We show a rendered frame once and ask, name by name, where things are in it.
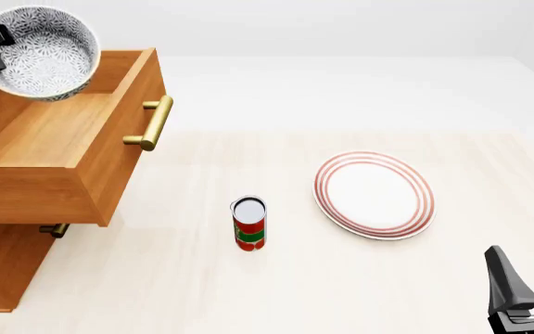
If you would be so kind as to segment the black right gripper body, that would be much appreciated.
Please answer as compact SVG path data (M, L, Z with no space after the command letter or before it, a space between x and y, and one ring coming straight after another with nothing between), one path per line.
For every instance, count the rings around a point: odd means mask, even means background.
M534 334L534 315L528 310L499 311L489 307L493 334Z

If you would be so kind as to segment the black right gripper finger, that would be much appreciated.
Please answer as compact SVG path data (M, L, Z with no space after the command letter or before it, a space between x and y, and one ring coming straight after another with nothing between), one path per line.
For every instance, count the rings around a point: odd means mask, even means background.
M489 275L488 314L532 310L534 291L516 272L502 248L491 246L484 256Z

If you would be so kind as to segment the patterned grey white bowl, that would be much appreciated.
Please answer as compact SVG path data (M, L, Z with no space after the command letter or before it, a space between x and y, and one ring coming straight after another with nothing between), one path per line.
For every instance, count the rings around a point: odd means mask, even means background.
M0 46L5 69L0 91L56 102L79 94L101 60L96 35L73 14L51 6L25 5L0 12L15 44Z

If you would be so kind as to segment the open wooden drawer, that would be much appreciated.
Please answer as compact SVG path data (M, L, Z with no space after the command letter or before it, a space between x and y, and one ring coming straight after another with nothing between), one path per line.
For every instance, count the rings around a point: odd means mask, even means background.
M143 102L167 95L149 48L103 52L92 82L68 99L15 96L30 104L0 133L5 215L15 225L108 225L144 152L122 139L143 135L154 113Z

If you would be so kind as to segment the closed wooden drawer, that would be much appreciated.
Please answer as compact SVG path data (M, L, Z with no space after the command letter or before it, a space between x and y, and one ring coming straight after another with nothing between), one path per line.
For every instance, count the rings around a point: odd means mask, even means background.
M53 243L36 225L0 225L0 312L17 307Z

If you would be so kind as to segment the white plate with red rings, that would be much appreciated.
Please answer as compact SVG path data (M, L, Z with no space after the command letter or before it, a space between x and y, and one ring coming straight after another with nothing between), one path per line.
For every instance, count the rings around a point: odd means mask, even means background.
M421 173L380 152L342 152L329 158L319 166L311 191L336 225L378 240L423 233L438 208L433 188Z

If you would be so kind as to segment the red green food tin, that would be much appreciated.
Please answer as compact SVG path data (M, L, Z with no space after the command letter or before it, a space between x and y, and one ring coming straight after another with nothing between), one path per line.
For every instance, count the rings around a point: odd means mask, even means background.
M230 205L235 243L240 250L258 251L266 243L267 206L259 197L245 196Z

